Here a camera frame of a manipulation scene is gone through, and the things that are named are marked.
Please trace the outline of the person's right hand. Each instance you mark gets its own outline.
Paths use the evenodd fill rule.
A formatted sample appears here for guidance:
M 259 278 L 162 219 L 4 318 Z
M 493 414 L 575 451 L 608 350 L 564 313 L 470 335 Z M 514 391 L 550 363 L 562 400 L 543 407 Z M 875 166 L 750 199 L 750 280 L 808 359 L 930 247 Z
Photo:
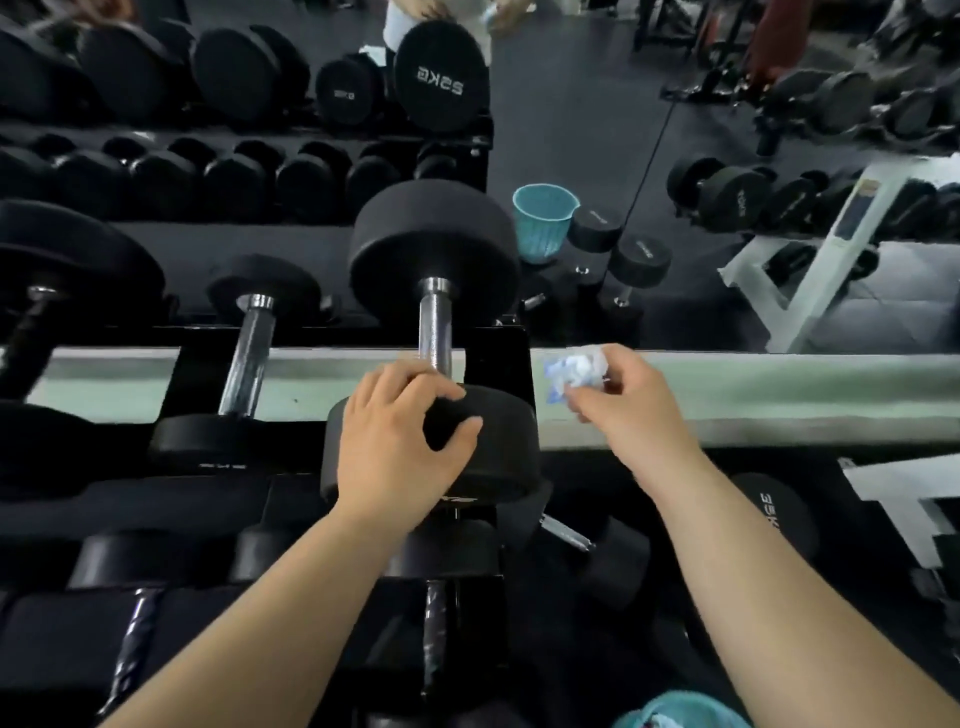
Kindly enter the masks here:
M 607 383 L 622 385 L 627 419 L 617 429 L 598 429 L 617 459 L 651 498 L 688 490 L 712 479 L 715 467 L 688 428 L 664 375 L 641 354 L 603 345 Z

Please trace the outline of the person's left hand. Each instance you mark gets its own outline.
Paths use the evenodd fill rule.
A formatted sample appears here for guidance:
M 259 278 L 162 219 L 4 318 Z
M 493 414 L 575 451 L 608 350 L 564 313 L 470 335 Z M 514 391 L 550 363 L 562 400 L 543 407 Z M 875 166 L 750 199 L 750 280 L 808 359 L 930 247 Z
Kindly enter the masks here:
M 465 394 L 426 359 L 366 373 L 344 407 L 336 510 L 392 539 L 418 526 L 464 471 L 426 467 L 426 414 Z

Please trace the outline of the blue white wipe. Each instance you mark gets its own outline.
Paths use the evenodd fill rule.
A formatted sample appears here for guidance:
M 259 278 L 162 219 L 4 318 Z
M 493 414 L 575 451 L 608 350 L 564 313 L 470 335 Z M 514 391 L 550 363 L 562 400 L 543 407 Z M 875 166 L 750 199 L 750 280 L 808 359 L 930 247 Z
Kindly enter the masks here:
M 565 405 L 569 389 L 603 390 L 609 362 L 603 346 L 587 345 L 548 352 L 542 361 L 547 405 Z

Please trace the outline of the large black dumbbell chrome handle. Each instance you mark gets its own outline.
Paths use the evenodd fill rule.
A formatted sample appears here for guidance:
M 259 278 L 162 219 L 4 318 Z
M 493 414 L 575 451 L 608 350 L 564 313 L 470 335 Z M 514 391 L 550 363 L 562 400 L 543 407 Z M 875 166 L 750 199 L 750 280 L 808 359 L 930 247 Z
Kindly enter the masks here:
M 437 507 L 491 506 L 531 495 L 540 484 L 535 407 L 490 386 L 462 383 L 449 399 L 419 381 L 450 378 L 451 327 L 479 327 L 508 312 L 520 287 L 519 243 L 510 215 L 486 194 L 457 181 L 404 181 L 358 213 L 348 273 L 357 302 L 381 323 L 411 322 L 431 372 L 389 372 L 359 388 L 358 407 L 402 407 L 419 414 L 419 440 L 440 450 L 458 426 L 480 418 L 474 451 Z

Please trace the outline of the person's left forearm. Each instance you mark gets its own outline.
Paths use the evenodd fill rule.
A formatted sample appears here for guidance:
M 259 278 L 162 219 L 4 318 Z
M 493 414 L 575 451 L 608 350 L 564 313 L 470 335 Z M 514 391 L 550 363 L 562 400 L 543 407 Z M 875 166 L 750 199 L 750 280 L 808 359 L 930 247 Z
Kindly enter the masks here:
M 102 728 L 306 728 L 378 578 L 425 515 L 337 504 Z

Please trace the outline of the person's right forearm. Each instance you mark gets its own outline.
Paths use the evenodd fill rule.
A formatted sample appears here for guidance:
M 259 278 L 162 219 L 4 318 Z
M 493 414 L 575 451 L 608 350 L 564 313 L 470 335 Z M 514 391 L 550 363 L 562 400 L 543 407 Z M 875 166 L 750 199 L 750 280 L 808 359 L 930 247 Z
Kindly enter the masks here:
M 702 454 L 630 465 L 756 728 L 960 728 L 956 702 Z

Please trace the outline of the small black dumbbell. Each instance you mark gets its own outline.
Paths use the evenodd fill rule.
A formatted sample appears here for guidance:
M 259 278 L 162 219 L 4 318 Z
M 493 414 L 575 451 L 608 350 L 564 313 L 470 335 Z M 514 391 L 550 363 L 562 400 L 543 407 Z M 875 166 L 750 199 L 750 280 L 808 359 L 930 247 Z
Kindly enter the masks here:
M 566 249 L 569 272 L 581 299 L 599 292 L 625 225 L 624 214 L 612 207 L 585 203 L 574 211 Z
M 542 515 L 538 526 L 582 553 L 581 584 L 597 601 L 623 611 L 637 599 L 652 558 L 652 542 L 642 531 L 613 516 L 593 539 L 553 516 Z
M 667 275 L 673 251 L 663 240 L 625 232 L 610 253 L 597 294 L 606 330 L 616 341 L 634 339 L 643 315 L 642 293 Z

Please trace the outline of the pale green ledge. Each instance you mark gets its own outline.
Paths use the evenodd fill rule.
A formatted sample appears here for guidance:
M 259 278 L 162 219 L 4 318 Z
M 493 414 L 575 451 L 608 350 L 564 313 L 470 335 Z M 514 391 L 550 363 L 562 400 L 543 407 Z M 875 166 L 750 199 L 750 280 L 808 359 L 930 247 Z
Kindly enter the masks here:
M 64 347 L 28 402 L 94 423 L 159 418 L 175 347 Z M 256 416 L 317 421 L 363 374 L 410 350 L 275 348 Z M 798 355 L 649 351 L 707 447 L 960 447 L 960 355 Z

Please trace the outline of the teal plastic basket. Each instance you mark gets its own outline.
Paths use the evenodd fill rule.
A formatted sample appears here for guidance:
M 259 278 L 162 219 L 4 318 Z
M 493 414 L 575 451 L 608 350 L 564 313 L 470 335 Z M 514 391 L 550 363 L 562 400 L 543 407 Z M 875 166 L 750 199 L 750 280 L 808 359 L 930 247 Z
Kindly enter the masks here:
M 581 200 L 562 186 L 533 183 L 517 188 L 511 202 L 521 260 L 531 265 L 553 260 L 563 248 Z
M 739 712 L 696 690 L 672 689 L 640 709 L 620 715 L 610 728 L 754 728 Z

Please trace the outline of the black dumbbell white print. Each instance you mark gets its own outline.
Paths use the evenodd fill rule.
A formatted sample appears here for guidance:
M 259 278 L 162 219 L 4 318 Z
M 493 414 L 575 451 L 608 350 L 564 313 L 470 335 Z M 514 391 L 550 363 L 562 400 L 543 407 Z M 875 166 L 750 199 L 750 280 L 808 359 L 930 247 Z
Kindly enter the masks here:
M 808 562 L 820 550 L 820 533 L 808 504 L 786 483 L 761 472 L 741 472 L 733 484 Z

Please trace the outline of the row of dumbbells white rack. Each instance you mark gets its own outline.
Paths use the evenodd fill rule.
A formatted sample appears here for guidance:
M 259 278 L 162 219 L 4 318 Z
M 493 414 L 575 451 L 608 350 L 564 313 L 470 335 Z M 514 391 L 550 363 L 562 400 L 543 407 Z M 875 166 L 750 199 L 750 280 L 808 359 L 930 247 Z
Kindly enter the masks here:
M 879 75 L 796 68 L 762 84 L 730 76 L 712 70 L 698 85 L 665 86 L 659 95 L 672 103 L 752 108 L 755 155 L 766 162 L 785 140 L 896 157 L 960 152 L 960 67 L 908 65 Z M 764 165 L 690 155 L 671 168 L 666 192 L 678 217 L 710 233 L 814 237 L 833 224 L 855 179 L 852 169 L 788 177 Z

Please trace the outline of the row of small black dumbbells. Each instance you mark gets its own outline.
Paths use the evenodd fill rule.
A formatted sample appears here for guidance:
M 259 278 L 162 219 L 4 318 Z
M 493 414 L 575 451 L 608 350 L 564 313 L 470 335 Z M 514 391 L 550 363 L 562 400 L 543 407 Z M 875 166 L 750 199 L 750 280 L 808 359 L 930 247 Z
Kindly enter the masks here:
M 396 184 L 472 183 L 481 150 L 437 141 L 375 141 L 355 155 L 309 139 L 292 153 L 265 139 L 216 149 L 197 136 L 166 144 L 134 132 L 83 147 L 53 132 L 0 137 L 0 200 L 60 205 L 105 222 L 353 224 Z

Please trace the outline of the black red gym machine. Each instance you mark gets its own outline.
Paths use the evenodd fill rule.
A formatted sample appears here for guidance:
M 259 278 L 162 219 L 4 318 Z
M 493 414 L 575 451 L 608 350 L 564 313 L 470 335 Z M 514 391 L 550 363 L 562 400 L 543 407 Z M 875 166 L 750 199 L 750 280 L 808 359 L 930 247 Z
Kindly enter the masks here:
M 680 49 L 704 71 L 688 87 L 663 86 L 671 104 L 759 108 L 774 83 L 798 66 L 810 36 L 817 0 L 732 0 L 733 18 L 721 33 L 725 0 L 699 0 L 693 19 L 681 19 L 681 0 L 637 0 L 631 49 Z

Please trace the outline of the row of large black dumbbells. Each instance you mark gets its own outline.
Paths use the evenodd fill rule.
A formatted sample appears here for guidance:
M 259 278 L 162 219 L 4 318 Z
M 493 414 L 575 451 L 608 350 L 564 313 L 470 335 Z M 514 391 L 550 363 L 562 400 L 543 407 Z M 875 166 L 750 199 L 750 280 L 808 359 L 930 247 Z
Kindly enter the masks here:
M 316 71 L 287 35 L 265 25 L 90 24 L 64 13 L 25 26 L 0 19 L 0 111 L 31 122 L 152 127 L 198 116 L 247 129 L 443 136 L 467 131 L 489 104 L 481 48 L 445 19 L 416 23 L 384 65 L 358 51 Z

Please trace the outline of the white metal rack frame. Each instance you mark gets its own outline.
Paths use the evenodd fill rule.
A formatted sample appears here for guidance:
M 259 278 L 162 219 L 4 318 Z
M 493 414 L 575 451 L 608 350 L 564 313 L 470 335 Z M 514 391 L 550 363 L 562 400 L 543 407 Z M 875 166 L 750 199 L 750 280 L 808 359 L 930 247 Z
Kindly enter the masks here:
M 960 151 L 949 156 L 889 156 L 869 164 L 832 223 L 818 240 L 818 250 L 792 297 L 774 285 L 763 266 L 790 241 L 788 237 L 753 237 L 723 268 L 724 285 L 735 288 L 769 334 L 769 354 L 794 355 L 826 313 L 846 277 L 906 183 L 960 183 Z

